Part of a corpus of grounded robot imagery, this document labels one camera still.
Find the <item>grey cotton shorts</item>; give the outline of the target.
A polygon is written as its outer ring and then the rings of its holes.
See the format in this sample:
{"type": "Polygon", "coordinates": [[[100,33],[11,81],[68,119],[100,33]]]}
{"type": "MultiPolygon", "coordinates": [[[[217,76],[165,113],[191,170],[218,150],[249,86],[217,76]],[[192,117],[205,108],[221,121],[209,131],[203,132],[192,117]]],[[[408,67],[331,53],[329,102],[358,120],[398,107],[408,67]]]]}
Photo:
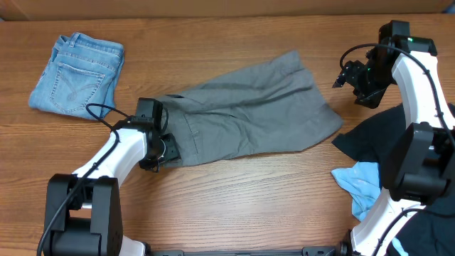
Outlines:
{"type": "Polygon", "coordinates": [[[343,124],[296,51],[159,101],[181,154],[175,166],[302,151],[343,124]]]}

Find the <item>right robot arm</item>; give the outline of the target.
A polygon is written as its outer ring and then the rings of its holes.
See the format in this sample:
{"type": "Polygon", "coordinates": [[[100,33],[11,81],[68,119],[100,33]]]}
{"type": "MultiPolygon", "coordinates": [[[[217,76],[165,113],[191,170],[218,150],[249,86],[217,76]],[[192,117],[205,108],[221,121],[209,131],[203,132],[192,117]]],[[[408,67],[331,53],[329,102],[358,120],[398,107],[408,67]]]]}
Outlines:
{"type": "Polygon", "coordinates": [[[412,217],[454,188],[454,117],[440,85],[434,41],[411,36],[408,22],[392,20],[368,47],[367,63],[340,62],[333,85],[352,85],[355,103],[373,109],[396,84],[406,130],[380,165],[382,190],[373,208],[335,255],[384,255],[412,217]]]}

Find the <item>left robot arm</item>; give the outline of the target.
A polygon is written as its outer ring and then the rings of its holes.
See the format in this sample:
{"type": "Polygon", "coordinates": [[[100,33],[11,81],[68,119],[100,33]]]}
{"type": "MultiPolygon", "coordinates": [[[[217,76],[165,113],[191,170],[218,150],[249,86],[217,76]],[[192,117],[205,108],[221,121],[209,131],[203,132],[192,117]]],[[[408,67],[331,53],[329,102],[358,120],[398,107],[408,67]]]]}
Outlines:
{"type": "Polygon", "coordinates": [[[108,141],[89,162],[49,180],[37,255],[151,254],[148,243],[123,233],[119,188],[135,166],[157,173],[181,158],[168,119],[162,102],[139,98],[136,113],[109,127],[108,141]]]}

